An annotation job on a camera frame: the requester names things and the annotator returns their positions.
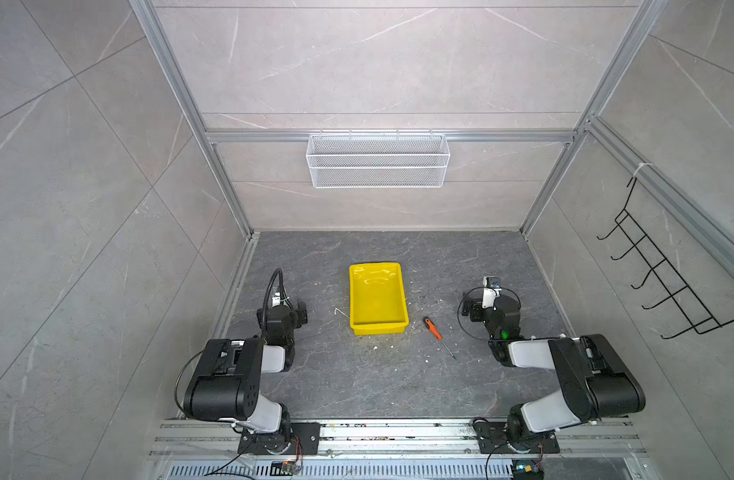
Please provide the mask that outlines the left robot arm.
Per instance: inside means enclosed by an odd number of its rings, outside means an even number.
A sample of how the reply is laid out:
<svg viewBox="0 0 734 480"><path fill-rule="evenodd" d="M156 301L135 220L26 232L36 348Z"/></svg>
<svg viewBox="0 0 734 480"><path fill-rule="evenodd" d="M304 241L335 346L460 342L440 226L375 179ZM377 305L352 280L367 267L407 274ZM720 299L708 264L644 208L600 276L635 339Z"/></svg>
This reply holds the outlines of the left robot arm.
<svg viewBox="0 0 734 480"><path fill-rule="evenodd" d="M295 331L308 322L306 305L281 301L258 311L260 335L212 339L192 357L196 364L185 392L174 394L188 419L221 422L239 435L239 453L314 455L321 425L294 422L289 409L261 393L264 374L290 370Z"/></svg>

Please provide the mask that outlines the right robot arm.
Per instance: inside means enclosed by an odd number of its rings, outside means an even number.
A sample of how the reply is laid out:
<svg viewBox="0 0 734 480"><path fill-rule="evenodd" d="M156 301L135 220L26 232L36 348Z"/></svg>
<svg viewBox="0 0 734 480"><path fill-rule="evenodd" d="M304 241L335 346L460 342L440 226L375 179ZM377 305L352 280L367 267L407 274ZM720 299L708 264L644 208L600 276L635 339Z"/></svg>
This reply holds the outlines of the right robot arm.
<svg viewBox="0 0 734 480"><path fill-rule="evenodd" d="M503 422L472 421L484 447L494 453L554 453L549 443L556 431L646 406L640 383L601 334L528 339L521 335L520 299L489 287L465 293L457 317L484 325L488 347L503 367L551 371L558 381L555 392L511 407Z"/></svg>

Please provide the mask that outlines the orange handled screwdriver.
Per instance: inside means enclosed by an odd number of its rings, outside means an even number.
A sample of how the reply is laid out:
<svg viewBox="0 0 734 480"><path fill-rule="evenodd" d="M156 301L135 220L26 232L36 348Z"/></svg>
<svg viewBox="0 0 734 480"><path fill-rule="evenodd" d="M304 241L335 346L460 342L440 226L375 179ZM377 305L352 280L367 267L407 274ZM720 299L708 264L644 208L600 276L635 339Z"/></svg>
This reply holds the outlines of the orange handled screwdriver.
<svg viewBox="0 0 734 480"><path fill-rule="evenodd" d="M454 353L452 352L452 350L451 350L451 349L450 349L450 348L448 347L448 345L446 344L446 342L445 342L445 340L444 340L444 338L443 338L443 336L442 336L441 332L440 332L440 331L438 330L438 328L437 328L436 324L435 324L435 323L434 323L434 322L433 322L433 321L432 321L432 320L431 320L431 319L430 319L430 318L429 318L428 316L425 316L425 317L423 318L423 324L424 324L425 328L426 328L426 329L427 329L427 330L428 330L428 331L429 331L429 332L431 333L431 335L432 335L432 336L433 336L433 337L434 337L434 338L435 338L435 339L436 339L436 340L437 340L438 342L440 342L440 343L441 343L441 345L442 345L442 346L444 347L444 349L445 349L445 350L446 350L446 351L447 351L447 352L449 353L449 355L450 355L450 356L451 356L451 357L452 357L453 359L456 359L456 356L455 356L455 354L454 354Z"/></svg>

